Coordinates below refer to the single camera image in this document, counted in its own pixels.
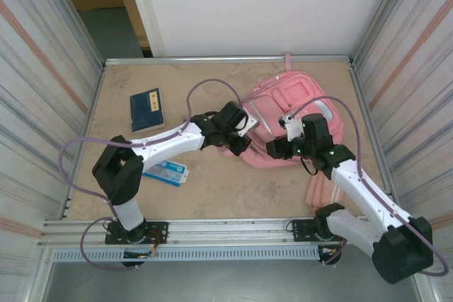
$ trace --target blue package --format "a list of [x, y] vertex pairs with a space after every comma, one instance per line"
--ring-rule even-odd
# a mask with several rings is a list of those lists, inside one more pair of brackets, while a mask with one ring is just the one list
[[186, 165], [173, 161], [162, 161], [150, 167], [147, 172], [143, 173], [143, 176], [156, 178], [179, 187], [187, 180], [188, 174], [189, 170]]

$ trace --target red stripe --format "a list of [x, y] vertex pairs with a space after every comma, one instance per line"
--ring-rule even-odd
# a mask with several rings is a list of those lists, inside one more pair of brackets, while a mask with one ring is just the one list
[[376, 106], [378, 100], [382, 97], [382, 95], [385, 93], [385, 91], [387, 91], [389, 89], [390, 85], [401, 74], [403, 69], [406, 67], [406, 65], [409, 63], [409, 61], [413, 58], [414, 54], [420, 49], [420, 47], [423, 45], [423, 43], [426, 42], [426, 40], [428, 40], [428, 38], [432, 35], [432, 33], [439, 26], [439, 24], [445, 19], [445, 17], [447, 16], [447, 14], [450, 12], [450, 10], [452, 8], [453, 8], [453, 0], [447, 0], [442, 5], [442, 7], [439, 9], [439, 11], [431, 19], [428, 26], [426, 26], [426, 29], [424, 29], [421, 36], [417, 39], [414, 46], [412, 46], [412, 48], [409, 50], [409, 52], [403, 58], [403, 60], [400, 61], [398, 66], [391, 73], [389, 79], [386, 80], [386, 82], [384, 83], [382, 88], [379, 90], [379, 92], [376, 94], [376, 96], [370, 102], [369, 107], [371, 108], [371, 110], [373, 110], [373, 108], [374, 108], [374, 106]]
[[433, 229], [440, 229], [453, 224], [453, 211], [432, 219], [430, 223]]
[[0, 217], [0, 229], [34, 238], [41, 237], [41, 230], [4, 217]]
[[6, 19], [9, 25], [17, 32], [22, 38], [25, 44], [30, 48], [31, 52], [41, 61], [42, 65], [53, 75], [57, 80], [58, 84], [66, 91], [68, 96], [77, 104], [77, 106], [84, 113], [87, 113], [88, 109], [84, 105], [84, 102], [77, 96], [77, 94], [71, 89], [69, 84], [63, 79], [63, 76], [58, 72], [52, 62], [47, 58], [45, 53], [40, 49], [38, 44], [32, 39], [32, 37], [25, 31], [23, 26], [19, 23], [17, 18], [9, 10], [3, 0], [0, 0], [0, 12]]

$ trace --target wooden floor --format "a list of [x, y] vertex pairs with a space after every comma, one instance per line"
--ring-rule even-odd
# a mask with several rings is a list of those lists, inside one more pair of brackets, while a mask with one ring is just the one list
[[[325, 92], [343, 99], [354, 113], [362, 138], [363, 167], [378, 185], [382, 185], [367, 130], [345, 62], [293, 63], [293, 70], [313, 76]], [[108, 66], [89, 136], [111, 139], [122, 134], [136, 139], [177, 127], [187, 118], [185, 97], [198, 81], [219, 78], [244, 95], [258, 82], [285, 71], [283, 63], [252, 64], [172, 64]], [[129, 97], [159, 87], [166, 126], [155, 132], [131, 133]], [[220, 109], [234, 99], [220, 83], [207, 83], [190, 100], [193, 114]], [[337, 105], [345, 123], [344, 144], [356, 152], [355, 133], [348, 114]], [[86, 145], [77, 184], [101, 192], [91, 169], [104, 145]], [[190, 170], [187, 182], [174, 187], [151, 178], [142, 178], [138, 202], [148, 219], [214, 219], [310, 216], [305, 203], [310, 176], [299, 166], [257, 169], [240, 158], [226, 157], [209, 147], [174, 158]], [[344, 205], [354, 214], [360, 210], [349, 197]], [[75, 192], [69, 219], [92, 220], [111, 213], [101, 199]]]

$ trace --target small box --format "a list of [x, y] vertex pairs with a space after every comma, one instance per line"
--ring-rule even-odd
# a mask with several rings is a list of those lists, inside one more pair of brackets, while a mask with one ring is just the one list
[[164, 127], [161, 91], [153, 88], [150, 91], [130, 96], [130, 115], [132, 132], [143, 132]]
[[156, 178], [175, 187], [185, 183], [188, 175], [189, 170], [186, 165], [173, 161], [162, 161], [143, 173], [143, 176]]

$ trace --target white wall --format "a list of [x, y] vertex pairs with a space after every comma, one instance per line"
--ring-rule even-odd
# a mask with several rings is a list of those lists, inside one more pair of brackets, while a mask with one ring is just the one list
[[137, 0], [156, 57], [351, 54], [381, 0]]

